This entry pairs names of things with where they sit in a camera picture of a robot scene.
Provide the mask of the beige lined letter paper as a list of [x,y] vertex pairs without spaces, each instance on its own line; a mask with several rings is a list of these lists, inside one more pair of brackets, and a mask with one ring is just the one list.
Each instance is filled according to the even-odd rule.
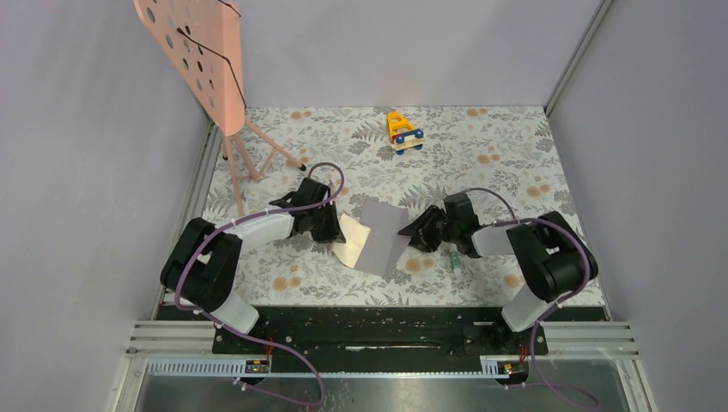
[[332,246],[333,253],[343,265],[354,268],[371,233],[371,228],[362,225],[349,215],[342,215],[339,218],[339,227],[345,241],[335,242]]

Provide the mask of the grey lavender envelope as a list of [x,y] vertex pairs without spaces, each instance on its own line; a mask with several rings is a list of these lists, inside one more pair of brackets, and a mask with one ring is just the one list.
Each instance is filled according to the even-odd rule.
[[388,278],[407,248],[409,237],[398,232],[410,223],[407,209],[368,200],[362,208],[360,224],[371,229],[354,269]]

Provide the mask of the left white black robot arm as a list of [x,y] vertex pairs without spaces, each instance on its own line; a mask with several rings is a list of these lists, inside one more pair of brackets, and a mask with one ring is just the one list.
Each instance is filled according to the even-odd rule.
[[297,190],[273,200],[257,213],[216,225],[190,220],[161,272],[161,285],[180,310],[199,312],[234,330],[233,340],[247,353],[259,351],[266,330],[258,310],[234,292],[240,256],[278,240],[309,233],[320,244],[345,242],[328,185],[307,177]]

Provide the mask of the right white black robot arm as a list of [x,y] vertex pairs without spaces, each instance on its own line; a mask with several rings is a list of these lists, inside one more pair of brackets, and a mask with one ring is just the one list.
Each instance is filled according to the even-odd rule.
[[398,233],[422,252],[447,243],[469,258],[516,258],[525,285],[502,307],[492,331],[495,347],[512,354],[525,344],[527,329],[598,276],[598,263],[561,213],[483,224],[469,193],[460,191],[445,197],[442,206],[428,206]]

